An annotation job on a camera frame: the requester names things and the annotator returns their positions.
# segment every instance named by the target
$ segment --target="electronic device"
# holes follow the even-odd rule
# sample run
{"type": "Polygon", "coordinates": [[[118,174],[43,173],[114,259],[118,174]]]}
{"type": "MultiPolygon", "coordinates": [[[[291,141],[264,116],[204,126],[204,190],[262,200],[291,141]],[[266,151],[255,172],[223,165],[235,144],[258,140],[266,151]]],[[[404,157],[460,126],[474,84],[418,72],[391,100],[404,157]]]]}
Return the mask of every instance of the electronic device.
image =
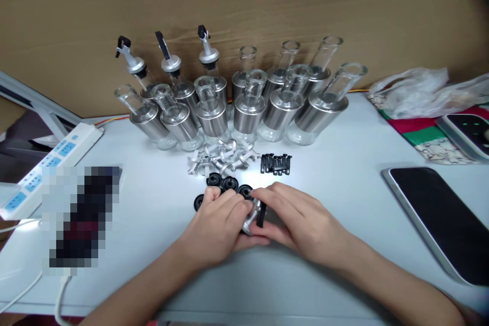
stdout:
{"type": "Polygon", "coordinates": [[[387,184],[445,271],[489,286],[489,230],[433,169],[390,168],[387,184]]]}
{"type": "Polygon", "coordinates": [[[102,128],[78,124],[48,155],[18,183],[20,189],[6,203],[0,202],[4,220],[27,219],[41,205],[43,167],[72,167],[90,150],[103,134],[102,128]]]}
{"type": "Polygon", "coordinates": [[[480,116],[449,114],[438,117],[438,127],[473,160],[489,163],[489,123],[480,116]]]}

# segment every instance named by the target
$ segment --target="power strip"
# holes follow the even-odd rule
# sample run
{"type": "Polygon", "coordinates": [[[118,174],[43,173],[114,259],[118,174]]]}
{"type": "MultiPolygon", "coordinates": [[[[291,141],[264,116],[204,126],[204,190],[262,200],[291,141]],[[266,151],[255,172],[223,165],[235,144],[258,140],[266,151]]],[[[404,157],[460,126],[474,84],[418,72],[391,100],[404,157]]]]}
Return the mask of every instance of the power strip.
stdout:
{"type": "Polygon", "coordinates": [[[103,132],[93,125],[78,124],[18,183],[20,191],[0,208],[0,216],[4,220],[27,219],[41,205],[42,168],[75,166],[103,132]]]}

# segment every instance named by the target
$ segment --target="hand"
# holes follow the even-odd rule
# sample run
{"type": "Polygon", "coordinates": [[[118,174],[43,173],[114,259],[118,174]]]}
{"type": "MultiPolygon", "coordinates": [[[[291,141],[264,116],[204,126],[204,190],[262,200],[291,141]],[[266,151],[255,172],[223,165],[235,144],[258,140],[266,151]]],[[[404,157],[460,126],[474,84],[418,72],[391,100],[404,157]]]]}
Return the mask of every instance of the hand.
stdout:
{"type": "Polygon", "coordinates": [[[239,234],[253,204],[227,190],[209,186],[204,200],[182,236],[172,245],[195,270],[217,265],[233,251],[268,245],[266,237],[239,234]]]}
{"type": "Polygon", "coordinates": [[[341,269],[348,262],[354,236],[318,200],[279,182],[255,189],[251,196],[271,207],[286,225],[265,222],[259,228],[254,223],[253,234],[273,239],[323,266],[341,269]]]}

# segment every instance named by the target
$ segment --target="black rubber stopper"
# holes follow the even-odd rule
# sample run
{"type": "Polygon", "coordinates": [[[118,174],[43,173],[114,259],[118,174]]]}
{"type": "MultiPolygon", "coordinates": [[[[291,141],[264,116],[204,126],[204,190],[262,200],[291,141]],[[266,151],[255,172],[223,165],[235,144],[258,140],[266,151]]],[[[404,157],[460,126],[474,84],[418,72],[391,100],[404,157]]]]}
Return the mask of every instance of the black rubber stopper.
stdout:
{"type": "Polygon", "coordinates": [[[233,189],[237,191],[238,187],[239,187],[238,180],[234,177],[228,176],[223,180],[222,188],[224,191],[227,191],[229,189],[233,189]]]}
{"type": "Polygon", "coordinates": [[[202,201],[204,201],[204,194],[198,195],[194,200],[194,209],[195,211],[199,210],[202,205],[202,201]]]}
{"type": "Polygon", "coordinates": [[[206,179],[207,186],[221,186],[221,182],[223,181],[223,178],[219,173],[212,172],[209,175],[209,178],[206,179]]]}
{"type": "Polygon", "coordinates": [[[245,200],[252,200],[253,198],[250,196],[252,189],[250,185],[241,185],[236,193],[242,195],[245,200]]]}
{"type": "Polygon", "coordinates": [[[260,228],[263,228],[263,221],[265,220],[265,213],[266,213],[266,204],[261,203],[260,206],[260,212],[258,213],[258,216],[256,217],[256,225],[260,228]]]}

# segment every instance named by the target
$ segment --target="forearm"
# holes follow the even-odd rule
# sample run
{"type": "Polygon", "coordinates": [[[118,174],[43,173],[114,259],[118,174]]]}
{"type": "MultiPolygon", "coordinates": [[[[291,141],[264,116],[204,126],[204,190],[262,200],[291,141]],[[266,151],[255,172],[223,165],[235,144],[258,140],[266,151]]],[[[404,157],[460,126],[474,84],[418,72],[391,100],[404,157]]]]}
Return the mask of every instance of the forearm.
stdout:
{"type": "Polygon", "coordinates": [[[349,265],[338,271],[405,325],[463,325],[458,308],[432,285],[403,270],[356,237],[349,265]]]}
{"type": "Polygon", "coordinates": [[[82,322],[84,326],[145,325],[158,307],[196,271],[171,246],[141,273],[107,298],[82,322]]]}

